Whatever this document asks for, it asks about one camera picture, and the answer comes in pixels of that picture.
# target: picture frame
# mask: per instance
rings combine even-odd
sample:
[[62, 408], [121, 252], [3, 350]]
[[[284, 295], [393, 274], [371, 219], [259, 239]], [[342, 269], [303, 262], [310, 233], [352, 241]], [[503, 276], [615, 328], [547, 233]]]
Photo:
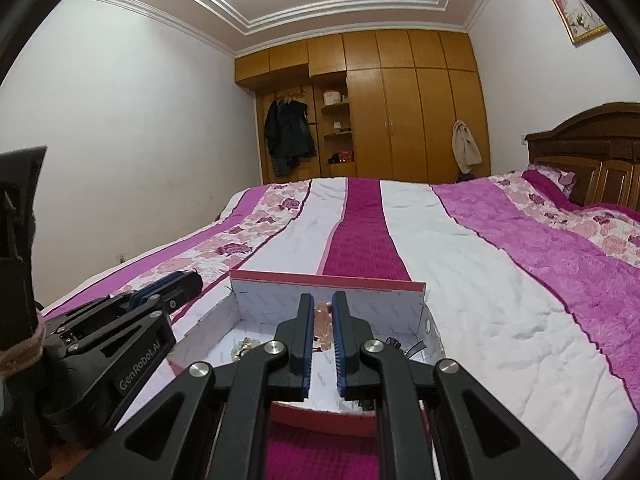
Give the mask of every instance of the picture frame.
[[609, 31], [601, 17], [584, 0], [552, 0], [574, 45], [580, 45]]

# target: wooden wardrobe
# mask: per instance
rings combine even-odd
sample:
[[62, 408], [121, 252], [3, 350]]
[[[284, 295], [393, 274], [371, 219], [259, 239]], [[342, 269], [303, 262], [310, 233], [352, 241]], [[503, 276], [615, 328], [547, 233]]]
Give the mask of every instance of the wooden wardrobe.
[[[482, 89], [466, 34], [371, 30], [287, 43], [237, 59], [236, 82], [256, 91], [265, 182], [339, 175], [455, 182], [451, 137], [456, 120], [469, 126], [482, 155], [473, 173], [490, 174]], [[340, 90], [344, 105], [325, 107], [325, 89]], [[318, 148], [317, 157], [302, 161], [287, 178], [274, 176], [262, 132], [275, 98], [307, 103]], [[336, 135], [337, 123], [351, 131]], [[353, 150], [354, 162], [329, 164], [339, 150]]]

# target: black coat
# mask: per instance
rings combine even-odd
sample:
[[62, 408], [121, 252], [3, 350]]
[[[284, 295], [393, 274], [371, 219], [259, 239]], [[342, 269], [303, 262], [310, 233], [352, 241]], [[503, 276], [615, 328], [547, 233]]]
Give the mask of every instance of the black coat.
[[264, 137], [276, 176], [287, 176], [299, 165], [300, 156], [316, 154], [306, 122], [306, 104], [299, 101], [271, 103], [264, 123]]

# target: wardrobe door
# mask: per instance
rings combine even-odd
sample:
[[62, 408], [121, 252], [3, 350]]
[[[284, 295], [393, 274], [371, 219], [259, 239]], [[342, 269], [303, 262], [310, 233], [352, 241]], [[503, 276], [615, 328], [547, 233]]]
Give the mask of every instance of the wardrobe door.
[[271, 71], [304, 65], [308, 62], [306, 41], [293, 41], [269, 49], [269, 68]]
[[456, 118], [465, 121], [482, 156], [482, 162], [474, 167], [471, 173], [475, 176], [489, 176], [491, 175], [489, 129], [486, 123], [484, 99], [478, 74], [449, 70], [449, 78], [451, 79], [453, 104], [456, 107]]
[[262, 173], [262, 183], [268, 184], [271, 182], [269, 175], [269, 150], [267, 149], [267, 140], [264, 138], [264, 121], [266, 120], [266, 113], [269, 110], [269, 106], [273, 101], [273, 92], [268, 94], [256, 94], [255, 95], [255, 117], [258, 121], [258, 150], [260, 151], [260, 172]]
[[376, 41], [382, 68], [414, 66], [414, 55], [406, 30], [377, 30]]
[[266, 74], [269, 71], [269, 49], [236, 59], [236, 82]]
[[347, 70], [380, 67], [376, 33], [373, 30], [346, 32], [342, 35], [342, 41]]
[[394, 179], [427, 182], [427, 156], [415, 68], [385, 68], [386, 111]]
[[471, 38], [464, 32], [440, 32], [447, 67], [450, 70], [477, 72], [476, 56]]
[[438, 68], [419, 68], [416, 72], [424, 119], [429, 184], [453, 184], [460, 168], [451, 147], [456, 109], [453, 107], [449, 73]]
[[409, 39], [416, 68], [446, 68], [442, 42], [437, 30], [410, 30]]
[[309, 49], [309, 75], [343, 72], [344, 62], [342, 35], [319, 36], [306, 40]]
[[380, 69], [347, 72], [356, 174], [393, 179]]

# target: gold frame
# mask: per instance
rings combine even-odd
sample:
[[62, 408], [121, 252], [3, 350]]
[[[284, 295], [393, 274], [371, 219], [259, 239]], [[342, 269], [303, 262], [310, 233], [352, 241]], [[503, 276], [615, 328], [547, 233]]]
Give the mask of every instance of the gold frame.
[[606, 34], [609, 31], [609, 27], [607, 27], [607, 25], [601, 25], [597, 28], [594, 28], [593, 30], [590, 30], [589, 32], [585, 32], [584, 34], [581, 34], [577, 38], [574, 38], [574, 34], [571, 31], [571, 27], [569, 26], [569, 23], [567, 22], [566, 17], [564, 16], [564, 12], [558, 6], [558, 2], [556, 2], [556, 0], [551, 0], [551, 1], [554, 3], [554, 7], [556, 8], [556, 10], [558, 11], [558, 14], [560, 15], [560, 19], [564, 24], [564, 28], [566, 29], [567, 34], [569, 35], [569, 38], [571, 39], [571, 42], [574, 45], [579, 45], [584, 43], [585, 41], [589, 41], [599, 36], [602, 36], [603, 34]]

